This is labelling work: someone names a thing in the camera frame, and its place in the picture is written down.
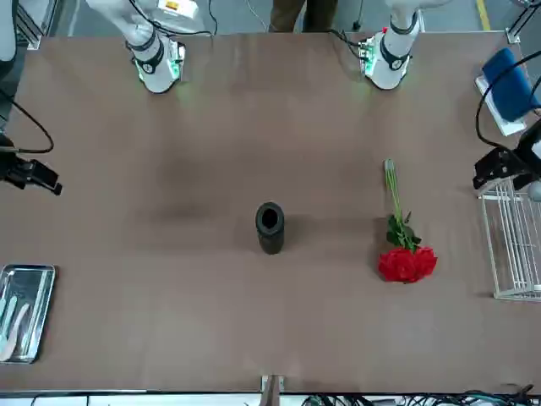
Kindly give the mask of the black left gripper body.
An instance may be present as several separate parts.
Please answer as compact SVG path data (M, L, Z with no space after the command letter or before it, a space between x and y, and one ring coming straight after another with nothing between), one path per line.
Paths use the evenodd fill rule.
M540 180L540 127L532 126L521 135L514 150L522 162L522 172L514 178L515 190L520 190L532 182Z

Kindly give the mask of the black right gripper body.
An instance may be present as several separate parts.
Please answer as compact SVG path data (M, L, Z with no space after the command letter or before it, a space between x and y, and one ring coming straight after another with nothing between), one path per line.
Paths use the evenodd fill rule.
M25 177L20 174L25 160L18 157L19 150L13 146L1 147L1 181L13 186L26 186Z

